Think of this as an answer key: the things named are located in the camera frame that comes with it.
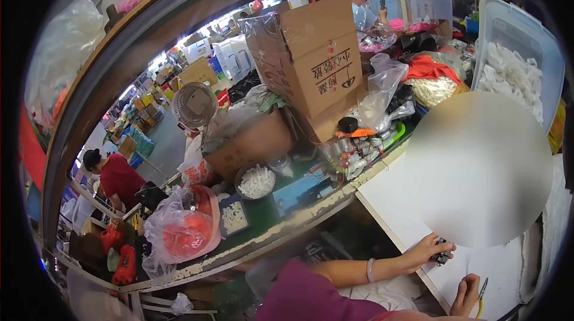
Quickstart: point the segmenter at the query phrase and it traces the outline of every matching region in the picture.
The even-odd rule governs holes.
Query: pliers
[[[482,289],[480,289],[480,294],[478,295],[478,314],[477,317],[475,317],[476,319],[480,317],[480,314],[482,313],[482,298],[484,297],[484,290],[486,290],[486,284],[488,284],[488,277],[484,281],[484,284],[482,284]]]

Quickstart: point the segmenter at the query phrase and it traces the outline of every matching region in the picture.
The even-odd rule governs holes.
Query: bracelet
[[[369,279],[369,283],[373,284],[375,282],[375,279],[373,278],[373,262],[375,261],[374,258],[370,258],[369,261],[367,261],[367,279]]]

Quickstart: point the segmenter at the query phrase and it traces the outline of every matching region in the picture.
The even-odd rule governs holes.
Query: person holding tool
[[[455,251],[456,245],[446,242],[436,244],[438,235],[431,233],[404,254],[390,258],[368,261],[333,260],[305,266],[297,259],[291,259],[278,273],[276,283],[257,309],[256,321],[269,320],[325,320],[325,321],[431,321],[433,320],[465,320],[479,301],[480,277],[475,274],[466,275],[459,283],[456,299],[451,307],[449,316],[430,317],[416,311],[417,307],[409,298],[409,291],[403,291],[401,286],[393,285],[395,281],[405,283],[403,289],[409,286],[408,274],[414,273],[427,262],[434,261],[431,257],[437,253]],[[369,288],[369,293],[361,295],[357,292],[353,297],[353,289],[363,286]],[[374,302],[381,294],[389,301]]]
[[[358,30],[363,30],[367,27],[373,26],[375,23],[389,24],[387,21],[387,9],[379,8],[379,16],[375,14],[367,7],[367,0],[351,0],[353,9],[353,18],[355,19],[355,25]]]
[[[140,202],[141,197],[135,193],[146,181],[137,174],[123,155],[113,153],[102,158],[99,149],[90,149],[84,153],[83,160],[87,170],[100,176],[100,185],[114,209],[123,210],[123,203],[126,210],[131,210]]]

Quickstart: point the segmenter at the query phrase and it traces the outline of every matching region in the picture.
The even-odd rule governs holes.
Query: purple shirt
[[[257,309],[256,321],[368,321],[387,310],[372,301],[339,295],[324,276],[297,259],[279,273],[276,284]]]

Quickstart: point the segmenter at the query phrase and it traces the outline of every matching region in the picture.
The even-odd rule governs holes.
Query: woman in purple shirt
[[[263,304],[257,309],[257,321],[431,321],[432,317],[414,310],[388,311],[369,300],[341,296],[338,288],[356,287],[397,276],[412,274],[429,262],[431,256],[456,245],[436,245],[432,233],[403,255],[369,261],[334,260],[311,268],[292,259],[281,270]],[[463,320],[478,301],[480,277],[469,274],[459,284],[450,316],[433,320]]]

